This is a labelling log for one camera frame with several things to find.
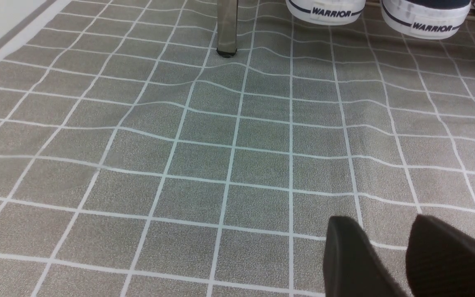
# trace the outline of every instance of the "chrome leg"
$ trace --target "chrome leg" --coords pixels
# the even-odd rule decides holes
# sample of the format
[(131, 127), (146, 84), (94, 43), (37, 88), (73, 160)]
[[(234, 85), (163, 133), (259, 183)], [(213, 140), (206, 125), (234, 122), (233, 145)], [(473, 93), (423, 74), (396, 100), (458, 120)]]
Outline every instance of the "chrome leg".
[(238, 0), (217, 0), (217, 53), (230, 58), (236, 54)]

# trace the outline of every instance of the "grey tile floor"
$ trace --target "grey tile floor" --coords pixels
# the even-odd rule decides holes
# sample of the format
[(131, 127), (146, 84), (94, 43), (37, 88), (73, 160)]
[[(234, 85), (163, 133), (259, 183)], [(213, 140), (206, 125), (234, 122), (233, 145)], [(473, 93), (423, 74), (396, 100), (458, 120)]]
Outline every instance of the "grey tile floor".
[(323, 296), (331, 215), (405, 285), (418, 213), (475, 237), (475, 23), (242, 0), (70, 2), (0, 63), (0, 297)]

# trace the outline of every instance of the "white sneaker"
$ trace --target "white sneaker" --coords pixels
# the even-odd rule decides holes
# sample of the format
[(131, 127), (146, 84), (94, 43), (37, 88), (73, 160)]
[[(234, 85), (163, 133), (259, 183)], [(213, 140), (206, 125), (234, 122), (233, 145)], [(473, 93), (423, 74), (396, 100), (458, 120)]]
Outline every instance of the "white sneaker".
[(285, 0), (296, 18), (319, 25), (345, 25), (355, 22), (366, 0)]
[(464, 23), (470, 0), (381, 0), (386, 24), (421, 39), (445, 39)]

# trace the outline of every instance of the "navy stripe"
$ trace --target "navy stripe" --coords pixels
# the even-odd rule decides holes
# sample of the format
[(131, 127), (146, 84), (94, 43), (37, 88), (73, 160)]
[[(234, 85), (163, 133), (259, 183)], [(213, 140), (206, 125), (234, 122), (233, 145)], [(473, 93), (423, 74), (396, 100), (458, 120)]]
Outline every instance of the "navy stripe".
[(401, 21), (400, 19), (397, 19), (396, 17), (394, 17), (389, 11), (388, 9), (386, 8), (386, 6), (384, 6), (384, 3), (381, 2), (381, 6), (382, 8), (384, 9), (384, 11), (386, 12), (386, 14), (388, 15), (388, 17), (390, 17), (390, 19), (394, 20), (395, 22), (398, 22), (399, 24), (401, 25), (405, 25), (405, 26), (408, 26), (408, 27), (411, 27), (412, 25), (407, 23), (407, 22), (404, 22), (404, 21)]
[(363, 10), (364, 10), (364, 9), (362, 9), (362, 10), (360, 10), (360, 11), (357, 11), (357, 12), (354, 12), (354, 13), (352, 13), (351, 15), (358, 15), (358, 14), (361, 14)]
[[(294, 2), (292, 2), (292, 0), (289, 0), (289, 3), (290, 3), (292, 6), (294, 6), (294, 8), (298, 9), (298, 10), (301, 11), (301, 12), (311, 13), (311, 10), (310, 10), (310, 9), (302, 8), (302, 7), (298, 6), (298, 5), (296, 5)], [(351, 15), (358, 15), (358, 14), (361, 14), (362, 11), (363, 11), (363, 9), (360, 10), (360, 11), (358, 11), (358, 12), (354, 12), (354, 13), (352, 13)]]
[(305, 8), (302, 8), (298, 5), (296, 5), (294, 2), (292, 2), (292, 0), (289, 0), (289, 3), (294, 6), (294, 8), (298, 9), (299, 11), (301, 12), (305, 12), (305, 13), (311, 13), (311, 10), (310, 9), (305, 9)]

